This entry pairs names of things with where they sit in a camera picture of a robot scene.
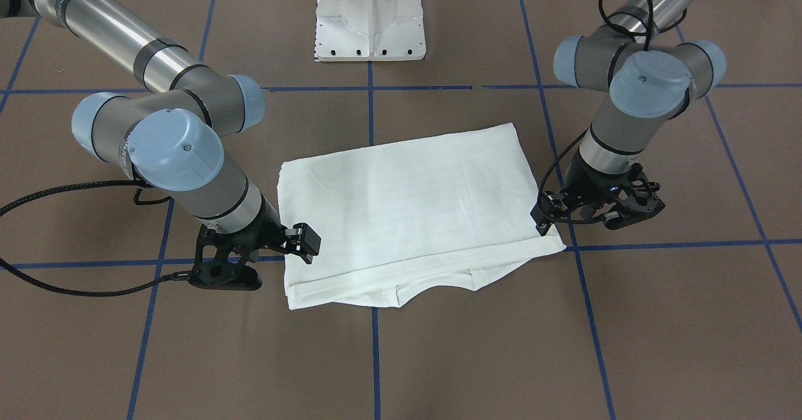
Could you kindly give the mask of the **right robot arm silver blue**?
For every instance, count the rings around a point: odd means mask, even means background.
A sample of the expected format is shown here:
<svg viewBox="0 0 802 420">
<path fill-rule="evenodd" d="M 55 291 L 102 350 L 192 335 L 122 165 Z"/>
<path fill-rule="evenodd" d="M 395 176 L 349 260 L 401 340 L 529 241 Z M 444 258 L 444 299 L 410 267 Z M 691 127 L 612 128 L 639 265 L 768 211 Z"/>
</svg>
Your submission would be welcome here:
<svg viewBox="0 0 802 420">
<path fill-rule="evenodd" d="M 71 119 L 75 140 L 94 158 L 124 171 L 123 180 L 60 186 L 11 202 L 2 213 L 58 192 L 111 186 L 158 189 L 200 222 L 192 268 L 118 291 L 78 291 L 2 267 L 46 290 L 79 297 L 117 297 L 164 281 L 210 290 L 257 290 L 251 263 L 261 249 L 310 264 L 321 238 L 306 223 L 283 225 L 272 205 L 224 150 L 228 135 L 264 117 L 263 89 L 246 75 L 220 75 L 184 46 L 152 28 L 117 0 L 2 0 L 2 17 L 42 18 L 68 29 L 148 89 L 132 99 L 113 92 L 82 100 Z"/>
</svg>

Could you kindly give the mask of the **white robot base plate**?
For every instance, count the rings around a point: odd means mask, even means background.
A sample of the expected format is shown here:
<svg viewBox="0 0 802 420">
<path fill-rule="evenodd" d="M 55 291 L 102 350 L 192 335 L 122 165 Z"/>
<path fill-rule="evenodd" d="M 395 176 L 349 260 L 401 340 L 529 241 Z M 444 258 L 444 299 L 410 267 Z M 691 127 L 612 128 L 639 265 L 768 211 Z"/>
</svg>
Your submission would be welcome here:
<svg viewBox="0 0 802 420">
<path fill-rule="evenodd" d="M 422 0 L 317 0 L 318 62 L 423 60 Z"/>
</svg>

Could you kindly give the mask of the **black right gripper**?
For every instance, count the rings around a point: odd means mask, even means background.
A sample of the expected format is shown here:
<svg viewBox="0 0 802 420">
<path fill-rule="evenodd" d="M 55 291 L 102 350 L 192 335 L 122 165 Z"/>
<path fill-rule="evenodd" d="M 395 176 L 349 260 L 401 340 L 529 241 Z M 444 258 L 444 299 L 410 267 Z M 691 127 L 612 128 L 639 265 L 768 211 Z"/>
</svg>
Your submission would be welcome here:
<svg viewBox="0 0 802 420">
<path fill-rule="evenodd" d="M 287 228 L 273 214 L 259 211 L 249 225 L 237 232 L 201 226 L 195 242 L 195 256 L 188 281 L 206 290 L 254 291 L 263 285 L 257 270 L 250 266 L 261 249 L 296 255 L 312 264 L 319 255 L 321 237 L 307 223 Z"/>
</svg>

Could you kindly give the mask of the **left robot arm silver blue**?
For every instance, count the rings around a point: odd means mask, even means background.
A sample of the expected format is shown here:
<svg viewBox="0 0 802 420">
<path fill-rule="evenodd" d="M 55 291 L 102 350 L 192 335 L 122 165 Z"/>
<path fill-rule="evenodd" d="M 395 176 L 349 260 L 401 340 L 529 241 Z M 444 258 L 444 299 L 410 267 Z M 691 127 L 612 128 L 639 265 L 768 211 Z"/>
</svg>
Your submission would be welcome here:
<svg viewBox="0 0 802 420">
<path fill-rule="evenodd" d="M 573 88 L 607 95 L 591 124 L 567 148 L 573 157 L 558 192 L 541 187 L 531 216 L 540 235 L 552 225 L 601 223 L 620 229 L 664 210 L 659 184 L 638 162 L 667 121 L 717 86 L 727 69 L 724 52 L 708 40 L 661 46 L 694 0 L 629 0 L 606 12 L 587 36 L 572 36 L 553 58 L 555 77 Z"/>
</svg>

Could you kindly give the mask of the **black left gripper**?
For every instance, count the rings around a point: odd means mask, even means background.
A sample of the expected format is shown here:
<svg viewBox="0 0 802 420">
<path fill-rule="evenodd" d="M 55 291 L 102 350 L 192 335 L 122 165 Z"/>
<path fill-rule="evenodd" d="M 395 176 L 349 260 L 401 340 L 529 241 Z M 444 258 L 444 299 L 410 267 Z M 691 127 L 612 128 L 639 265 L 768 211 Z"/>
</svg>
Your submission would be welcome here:
<svg viewBox="0 0 802 420">
<path fill-rule="evenodd" d="M 664 211 L 659 189 L 659 183 L 651 182 L 637 161 L 625 164 L 621 174 L 607 174 L 596 171 L 581 157 L 574 157 L 565 174 L 564 188 L 558 194 L 540 194 L 531 217 L 541 236 L 547 234 L 555 220 L 567 223 L 575 211 L 580 212 L 581 219 L 573 219 L 574 224 L 627 228 Z"/>
</svg>

